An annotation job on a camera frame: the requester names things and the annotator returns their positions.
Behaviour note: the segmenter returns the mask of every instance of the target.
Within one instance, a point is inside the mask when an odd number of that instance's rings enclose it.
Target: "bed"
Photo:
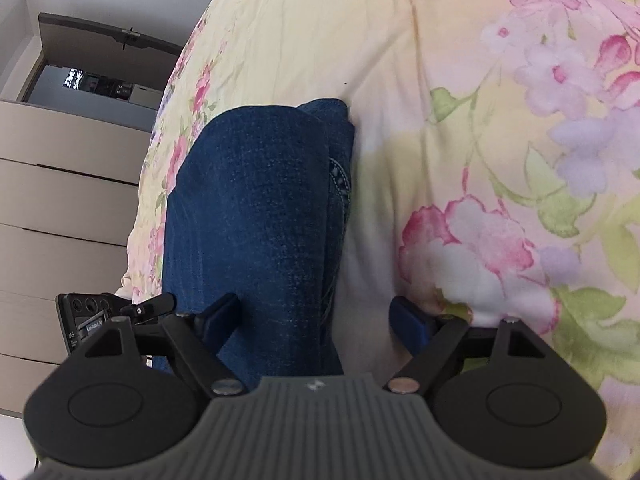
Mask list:
[[[338,97],[357,130],[335,298],[345,371],[407,359],[390,299],[533,327],[598,390],[594,456],[640,469],[637,0],[213,0],[164,93],[121,293],[161,290],[166,197],[241,105]]]

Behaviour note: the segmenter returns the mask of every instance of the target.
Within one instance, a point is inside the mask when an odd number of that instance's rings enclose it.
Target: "ribbed surface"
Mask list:
[[[148,463],[91,472],[48,463],[32,480],[603,480],[584,461],[544,472],[493,466],[453,444],[418,397],[370,376],[264,380],[217,400],[179,446]]]

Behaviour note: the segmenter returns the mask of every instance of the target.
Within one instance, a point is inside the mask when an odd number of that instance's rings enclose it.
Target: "mattress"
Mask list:
[[[161,291],[166,197],[208,121],[335,97],[356,126],[335,296],[346,372],[408,359],[403,294],[533,327],[600,393],[594,456],[640,469],[638,0],[213,0],[164,93],[123,290]]]

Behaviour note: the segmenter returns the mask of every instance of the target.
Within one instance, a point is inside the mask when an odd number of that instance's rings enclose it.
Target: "white logo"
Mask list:
[[[312,392],[316,392],[318,390],[322,390],[326,384],[324,384],[321,380],[315,379],[312,383],[307,383],[306,387],[309,388]]]

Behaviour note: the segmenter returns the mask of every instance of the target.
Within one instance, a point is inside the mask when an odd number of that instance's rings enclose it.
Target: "jeans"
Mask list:
[[[340,100],[236,108],[204,127],[178,172],[162,291],[195,313],[238,295],[242,323],[218,357],[249,388],[342,373],[331,320],[353,138]]]

